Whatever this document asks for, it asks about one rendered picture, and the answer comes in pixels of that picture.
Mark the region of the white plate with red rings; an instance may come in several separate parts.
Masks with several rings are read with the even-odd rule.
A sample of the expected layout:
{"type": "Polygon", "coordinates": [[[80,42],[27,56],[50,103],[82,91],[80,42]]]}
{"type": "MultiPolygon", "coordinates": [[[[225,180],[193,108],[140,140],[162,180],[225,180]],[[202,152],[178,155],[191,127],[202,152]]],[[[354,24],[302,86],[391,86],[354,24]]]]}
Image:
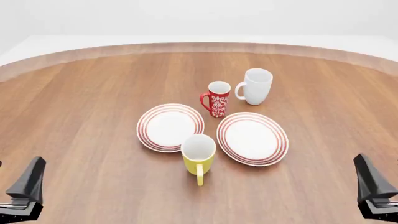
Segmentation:
{"type": "Polygon", "coordinates": [[[228,115],[219,123],[216,138],[227,156],[247,166],[271,166],[280,162],[289,150],[283,128],[258,113],[228,115]]]}
{"type": "Polygon", "coordinates": [[[146,111],[138,120],[138,140],[153,151],[178,152],[181,144],[193,134],[203,134],[205,122],[190,106],[162,104],[146,111]]]}

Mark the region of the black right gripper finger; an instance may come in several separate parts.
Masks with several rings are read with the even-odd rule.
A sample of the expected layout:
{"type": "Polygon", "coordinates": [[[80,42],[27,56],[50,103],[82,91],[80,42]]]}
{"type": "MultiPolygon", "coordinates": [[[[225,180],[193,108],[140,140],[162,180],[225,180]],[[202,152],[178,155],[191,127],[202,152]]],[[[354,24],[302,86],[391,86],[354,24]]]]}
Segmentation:
{"type": "Polygon", "coordinates": [[[368,156],[360,153],[353,162],[358,180],[358,203],[372,199],[390,199],[398,195],[398,189],[373,166],[368,156]]]}

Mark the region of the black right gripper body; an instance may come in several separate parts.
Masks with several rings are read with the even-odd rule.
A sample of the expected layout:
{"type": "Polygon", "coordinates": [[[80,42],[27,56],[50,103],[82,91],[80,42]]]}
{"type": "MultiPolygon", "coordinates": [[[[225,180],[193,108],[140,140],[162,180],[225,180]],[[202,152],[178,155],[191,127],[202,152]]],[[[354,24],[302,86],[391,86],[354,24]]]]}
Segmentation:
{"type": "Polygon", "coordinates": [[[371,199],[358,203],[364,219],[380,221],[398,221],[398,201],[389,199],[371,199]]]}

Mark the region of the yellow and white mug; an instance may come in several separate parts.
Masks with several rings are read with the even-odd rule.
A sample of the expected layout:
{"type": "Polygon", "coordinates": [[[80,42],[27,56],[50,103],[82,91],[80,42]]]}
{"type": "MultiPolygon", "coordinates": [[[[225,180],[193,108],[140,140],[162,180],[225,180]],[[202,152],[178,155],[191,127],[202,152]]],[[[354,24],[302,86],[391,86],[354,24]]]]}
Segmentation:
{"type": "Polygon", "coordinates": [[[184,141],[180,151],[186,170],[195,175],[198,186],[202,186],[215,157],[216,143],[205,134],[194,134],[184,141]]]}

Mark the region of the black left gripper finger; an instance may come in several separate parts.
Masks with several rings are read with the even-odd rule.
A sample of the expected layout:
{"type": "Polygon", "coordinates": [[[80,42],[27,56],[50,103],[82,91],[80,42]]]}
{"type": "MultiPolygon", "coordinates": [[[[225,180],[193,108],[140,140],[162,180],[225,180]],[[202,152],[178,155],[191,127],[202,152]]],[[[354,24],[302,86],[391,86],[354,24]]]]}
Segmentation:
{"type": "Polygon", "coordinates": [[[35,156],[18,180],[6,190],[13,205],[28,205],[30,202],[43,204],[43,178],[46,161],[35,156]]]}

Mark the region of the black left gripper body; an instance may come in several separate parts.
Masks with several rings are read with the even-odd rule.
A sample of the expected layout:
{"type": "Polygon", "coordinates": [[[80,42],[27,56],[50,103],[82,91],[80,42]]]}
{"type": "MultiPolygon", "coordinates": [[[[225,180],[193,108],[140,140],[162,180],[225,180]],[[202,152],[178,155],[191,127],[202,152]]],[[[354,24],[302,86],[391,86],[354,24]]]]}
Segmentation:
{"type": "Polygon", "coordinates": [[[38,220],[43,205],[36,201],[17,200],[14,203],[0,203],[0,224],[38,220]]]}

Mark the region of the red patterned tall mug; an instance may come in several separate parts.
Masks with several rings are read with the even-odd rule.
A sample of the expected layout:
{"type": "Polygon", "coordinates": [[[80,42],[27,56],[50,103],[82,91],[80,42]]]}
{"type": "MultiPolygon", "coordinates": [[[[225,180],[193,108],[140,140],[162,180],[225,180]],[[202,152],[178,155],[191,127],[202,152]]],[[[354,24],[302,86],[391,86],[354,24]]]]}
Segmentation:
{"type": "Polygon", "coordinates": [[[202,106],[215,118],[224,117],[231,86],[222,81],[211,82],[208,91],[200,95],[202,106]]]}

